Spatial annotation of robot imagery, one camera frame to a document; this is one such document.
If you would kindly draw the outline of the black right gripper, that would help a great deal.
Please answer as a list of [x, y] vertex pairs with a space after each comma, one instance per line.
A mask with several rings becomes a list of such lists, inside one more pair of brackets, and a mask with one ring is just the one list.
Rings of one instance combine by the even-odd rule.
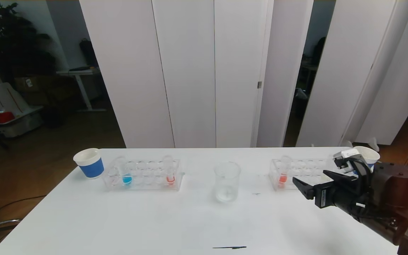
[[293, 184], [308, 200], [315, 197], [319, 208], [337, 207], [354, 219], [360, 219], [366, 212], [365, 203], [353, 189], [357, 188], [357, 177], [324, 170], [323, 173], [333, 181], [312, 186], [293, 177]]

